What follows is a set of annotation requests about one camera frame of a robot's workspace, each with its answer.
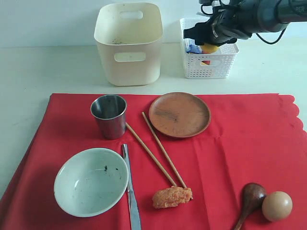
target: white bowl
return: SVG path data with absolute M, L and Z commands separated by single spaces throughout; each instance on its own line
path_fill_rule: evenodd
M 103 148 L 88 149 L 71 157 L 54 182 L 58 205 L 76 217 L 108 211 L 123 196 L 128 168 L 122 157 Z

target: red tablecloth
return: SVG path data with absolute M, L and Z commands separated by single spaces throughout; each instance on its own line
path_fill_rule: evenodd
M 267 222 L 259 210 L 243 229 L 306 229 L 307 135 L 292 96 L 201 95 L 212 112 L 207 130 L 183 140 L 158 134 L 194 197 L 188 204 L 163 210 L 153 209 L 151 198 L 170 183 L 128 130 L 120 139 L 102 139 L 89 109 L 98 96 L 50 97 L 33 143 L 1 200 L 1 229 L 130 229 L 127 194 L 108 212 L 91 218 L 66 214 L 53 195 L 56 174 L 71 156 L 95 147 L 120 153 L 123 143 L 130 150 L 144 230 L 231 229 L 242 205 L 241 190 L 249 182 L 262 184 L 269 193 L 287 192 L 294 207 L 287 219 L 275 223 Z M 122 96 L 128 102 L 127 122 L 176 178 L 141 115 L 157 96 Z

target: plastic basket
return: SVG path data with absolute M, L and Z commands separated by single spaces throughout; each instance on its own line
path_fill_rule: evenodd
M 101 8 L 94 32 L 107 80 L 146 85 L 160 76 L 163 28 L 151 3 L 113 3 Z
M 236 44 L 225 44 L 212 54 L 189 54 L 186 52 L 189 40 L 183 39 L 183 30 L 203 22 L 200 18 L 183 18 L 181 25 L 181 52 L 186 78 L 220 79 L 227 78 L 239 52 Z M 210 65 L 202 65 L 202 61 L 210 61 Z

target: knife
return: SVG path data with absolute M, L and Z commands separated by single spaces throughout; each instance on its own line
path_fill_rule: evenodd
M 128 154 L 128 146 L 127 144 L 122 145 L 123 148 L 123 155 L 125 163 L 128 167 L 128 202 L 129 202 L 129 211 L 130 211 L 130 223 L 131 223 L 131 230 L 141 230 L 141 220 L 139 215 L 138 205 L 135 199 L 133 186 L 132 186 L 132 178 L 131 178 L 131 169 L 130 169 L 130 160 Z

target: metal cup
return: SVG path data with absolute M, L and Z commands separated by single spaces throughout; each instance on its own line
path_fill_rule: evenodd
M 106 139 L 117 139 L 126 130 L 127 102 L 118 95 L 104 95 L 91 105 L 91 113 Z

